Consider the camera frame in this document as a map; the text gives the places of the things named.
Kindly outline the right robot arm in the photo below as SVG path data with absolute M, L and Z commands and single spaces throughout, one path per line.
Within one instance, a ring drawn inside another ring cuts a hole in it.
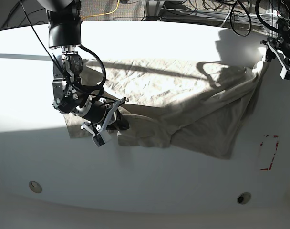
M 73 114 L 85 119 L 82 129 L 101 139 L 104 130 L 127 130 L 129 123 L 118 108 L 126 98 L 114 100 L 105 97 L 106 69 L 100 58 L 81 45 L 81 2 L 79 0 L 41 0 L 46 9 L 49 25 L 49 48 L 62 50 L 52 57 L 53 107 L 62 114 Z M 75 50 L 79 47 L 91 54 L 102 70 L 99 84 L 82 83 L 83 59 Z

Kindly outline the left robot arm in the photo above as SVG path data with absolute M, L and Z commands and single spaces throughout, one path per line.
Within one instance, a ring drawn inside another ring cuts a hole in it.
M 255 4 L 255 13 L 261 24 L 277 35 L 275 38 L 268 37 L 263 42 L 267 47 L 266 61 L 270 62 L 277 58 L 282 66 L 281 78 L 290 81 L 290 0 L 277 0 L 275 2 L 276 27 L 263 20 L 259 13 L 261 3 L 259 0 Z

